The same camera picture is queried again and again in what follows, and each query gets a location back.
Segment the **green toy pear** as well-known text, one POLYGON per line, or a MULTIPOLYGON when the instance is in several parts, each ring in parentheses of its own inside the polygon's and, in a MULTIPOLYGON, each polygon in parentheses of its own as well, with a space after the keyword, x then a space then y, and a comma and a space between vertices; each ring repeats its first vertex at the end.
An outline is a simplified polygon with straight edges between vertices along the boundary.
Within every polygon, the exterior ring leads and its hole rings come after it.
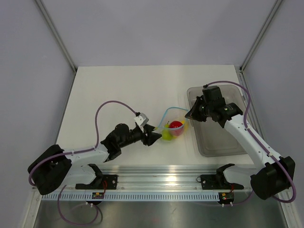
POLYGON ((167 122, 164 125, 161 134, 162 134, 162 139, 165 141, 171 141, 173 139, 173 135, 170 130, 170 122, 167 122))

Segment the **clear zip top bag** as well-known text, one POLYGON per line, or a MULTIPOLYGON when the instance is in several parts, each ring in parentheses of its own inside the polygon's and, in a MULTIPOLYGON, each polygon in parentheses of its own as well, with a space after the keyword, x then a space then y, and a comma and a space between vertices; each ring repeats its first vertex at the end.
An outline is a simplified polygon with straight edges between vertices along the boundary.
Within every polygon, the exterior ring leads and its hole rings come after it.
POLYGON ((180 138, 188 129, 189 121, 185 118, 188 109, 169 107, 164 112, 155 130, 161 134, 161 140, 168 143, 180 138))

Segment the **yellow toy lemon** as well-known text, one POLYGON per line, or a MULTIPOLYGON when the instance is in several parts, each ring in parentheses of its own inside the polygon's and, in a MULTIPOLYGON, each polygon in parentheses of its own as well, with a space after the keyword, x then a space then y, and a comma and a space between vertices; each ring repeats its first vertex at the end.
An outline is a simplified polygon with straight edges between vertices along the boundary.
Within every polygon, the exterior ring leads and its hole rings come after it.
POLYGON ((188 121, 187 120, 183 120, 183 121, 181 121, 181 123, 182 123, 182 129, 184 131, 186 131, 188 129, 188 127, 189 127, 188 121))

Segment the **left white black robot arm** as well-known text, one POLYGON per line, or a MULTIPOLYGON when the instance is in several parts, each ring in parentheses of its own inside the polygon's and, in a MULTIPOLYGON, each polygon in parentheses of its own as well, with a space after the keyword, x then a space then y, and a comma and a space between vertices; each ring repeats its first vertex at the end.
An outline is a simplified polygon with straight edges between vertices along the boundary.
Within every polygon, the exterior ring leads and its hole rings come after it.
POLYGON ((103 190, 106 178, 98 167, 100 164, 117 158, 126 146, 136 142, 151 146, 161 136, 149 124, 129 129, 128 125, 120 123, 95 148, 65 151, 54 144, 28 167, 29 183, 41 195, 65 185, 75 186, 78 190, 103 190))

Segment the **red toy apple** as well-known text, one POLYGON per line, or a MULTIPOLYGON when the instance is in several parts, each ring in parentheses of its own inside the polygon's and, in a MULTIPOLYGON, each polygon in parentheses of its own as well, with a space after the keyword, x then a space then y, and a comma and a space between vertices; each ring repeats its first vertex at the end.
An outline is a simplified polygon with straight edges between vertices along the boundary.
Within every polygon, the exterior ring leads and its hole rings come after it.
POLYGON ((183 134, 182 123, 180 121, 172 121, 170 123, 170 130, 173 136, 180 136, 183 134))

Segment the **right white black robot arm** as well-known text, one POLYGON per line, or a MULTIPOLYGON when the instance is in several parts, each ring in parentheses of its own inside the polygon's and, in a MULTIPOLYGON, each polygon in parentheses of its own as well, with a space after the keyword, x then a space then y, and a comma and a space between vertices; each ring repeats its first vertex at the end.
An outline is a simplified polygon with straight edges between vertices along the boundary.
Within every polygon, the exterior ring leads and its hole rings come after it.
POLYGON ((238 141, 255 165, 255 170, 240 168, 232 163, 217 168, 215 181, 219 189, 230 189, 233 185, 240 189, 251 187, 262 200, 292 189, 292 198, 284 200, 284 203, 295 200, 294 160, 289 156, 282 157, 273 150, 249 125, 247 113, 235 103, 226 103, 218 86, 205 85, 202 95, 196 98, 185 117, 197 122, 210 118, 218 123, 238 141))

